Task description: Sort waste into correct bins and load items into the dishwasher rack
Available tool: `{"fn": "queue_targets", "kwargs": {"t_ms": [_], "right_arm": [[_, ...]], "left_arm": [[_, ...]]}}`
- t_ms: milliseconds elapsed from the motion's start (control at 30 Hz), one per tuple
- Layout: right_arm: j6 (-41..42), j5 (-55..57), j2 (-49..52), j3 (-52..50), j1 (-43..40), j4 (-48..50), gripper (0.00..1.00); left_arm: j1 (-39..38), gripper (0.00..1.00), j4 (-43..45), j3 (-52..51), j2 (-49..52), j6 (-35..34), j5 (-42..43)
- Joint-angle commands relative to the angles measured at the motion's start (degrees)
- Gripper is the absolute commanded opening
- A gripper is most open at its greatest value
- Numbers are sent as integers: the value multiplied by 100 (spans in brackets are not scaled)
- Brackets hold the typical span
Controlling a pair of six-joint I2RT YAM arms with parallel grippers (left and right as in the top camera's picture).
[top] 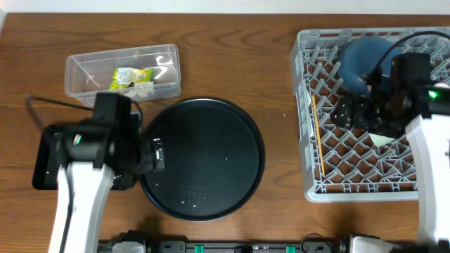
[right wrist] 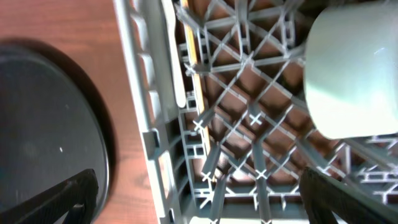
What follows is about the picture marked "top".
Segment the rectangular black tray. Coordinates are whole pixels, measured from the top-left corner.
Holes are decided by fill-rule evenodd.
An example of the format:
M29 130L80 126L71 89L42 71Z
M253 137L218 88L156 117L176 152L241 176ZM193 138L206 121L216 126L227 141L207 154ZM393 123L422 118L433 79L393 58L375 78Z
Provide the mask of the rectangular black tray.
M51 124L45 127L41 133L39 149L34 166L32 186L37 190L57 190L58 166L56 159L51 154L51 146L46 142L46 137L53 137L62 132L68 124ZM116 176L111 190L126 190L133 188L136 184L136 177L131 174Z

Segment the yellow green snack wrapper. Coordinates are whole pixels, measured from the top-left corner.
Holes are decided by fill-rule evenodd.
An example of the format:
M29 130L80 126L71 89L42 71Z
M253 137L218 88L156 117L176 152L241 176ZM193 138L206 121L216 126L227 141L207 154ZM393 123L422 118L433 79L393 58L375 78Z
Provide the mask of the yellow green snack wrapper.
M129 88L132 84L146 83L151 80L153 68L137 69L132 67L115 68L109 90Z

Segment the round black serving tray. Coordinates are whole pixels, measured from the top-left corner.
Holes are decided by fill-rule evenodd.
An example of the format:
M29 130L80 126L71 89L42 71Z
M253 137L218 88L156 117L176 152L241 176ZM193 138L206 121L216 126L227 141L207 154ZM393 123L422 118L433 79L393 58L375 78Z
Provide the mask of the round black serving tray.
M265 163L262 135L246 111L217 98L185 100L146 127L158 139L164 169L142 174L150 201L187 221L213 221L241 208L256 191Z

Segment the pale pink cup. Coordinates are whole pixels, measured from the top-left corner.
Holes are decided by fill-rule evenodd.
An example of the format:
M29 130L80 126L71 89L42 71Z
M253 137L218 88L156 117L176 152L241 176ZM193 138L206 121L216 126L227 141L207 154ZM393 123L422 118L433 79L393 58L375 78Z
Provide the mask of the pale pink cup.
M442 89L450 89L450 86L445 83L436 83L436 84L434 84L434 87L442 88Z

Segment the mint green bowl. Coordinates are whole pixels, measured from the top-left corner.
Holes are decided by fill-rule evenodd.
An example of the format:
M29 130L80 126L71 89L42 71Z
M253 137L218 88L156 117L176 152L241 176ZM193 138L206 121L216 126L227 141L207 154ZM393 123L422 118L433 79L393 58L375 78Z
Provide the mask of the mint green bowl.
M386 136L381 136L381 135L377 135L377 134L369 134L373 144L376 147L380 147L383 145L387 145L391 142L394 141L394 138L390 138L390 137L386 137Z

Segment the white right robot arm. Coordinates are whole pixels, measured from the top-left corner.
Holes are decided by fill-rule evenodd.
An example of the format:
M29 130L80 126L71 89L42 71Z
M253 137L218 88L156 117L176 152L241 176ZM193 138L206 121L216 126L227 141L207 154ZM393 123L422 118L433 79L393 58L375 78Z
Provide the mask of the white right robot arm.
M392 59L390 85L368 78L368 98L346 94L331 113L333 123L409 142L416 168L418 241L391 252L449 251L449 87L431 80L430 56L404 53Z

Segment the blue plate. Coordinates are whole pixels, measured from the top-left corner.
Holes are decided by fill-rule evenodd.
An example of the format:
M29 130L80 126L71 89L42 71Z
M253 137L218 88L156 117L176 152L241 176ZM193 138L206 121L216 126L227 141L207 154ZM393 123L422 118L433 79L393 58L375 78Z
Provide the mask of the blue plate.
M366 77L373 71L392 43L380 37L362 37L342 49L337 73L343 79L343 89L355 96L371 96Z

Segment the wooden chopstick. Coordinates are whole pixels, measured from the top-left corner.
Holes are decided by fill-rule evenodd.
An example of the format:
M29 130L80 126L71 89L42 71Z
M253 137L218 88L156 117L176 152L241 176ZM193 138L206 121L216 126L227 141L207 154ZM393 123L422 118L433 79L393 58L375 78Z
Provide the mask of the wooden chopstick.
M321 163L321 173L323 176L325 176L325 168L323 163L323 151L321 147L321 136L320 136L320 129L319 129L319 116L317 112L317 106L316 106L316 99L315 96L311 96L311 102L313 106L313 113L314 113L314 123L316 128L316 138L317 138L317 147L319 151L319 161Z

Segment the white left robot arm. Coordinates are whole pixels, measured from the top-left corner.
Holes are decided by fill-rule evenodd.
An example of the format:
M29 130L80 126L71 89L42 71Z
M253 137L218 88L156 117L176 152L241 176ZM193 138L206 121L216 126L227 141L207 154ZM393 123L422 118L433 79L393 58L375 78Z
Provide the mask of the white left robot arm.
M132 117L136 104L118 93L97 93L92 117L53 136L58 202L50 252L96 252L115 177L165 169L162 140L139 140L143 115Z

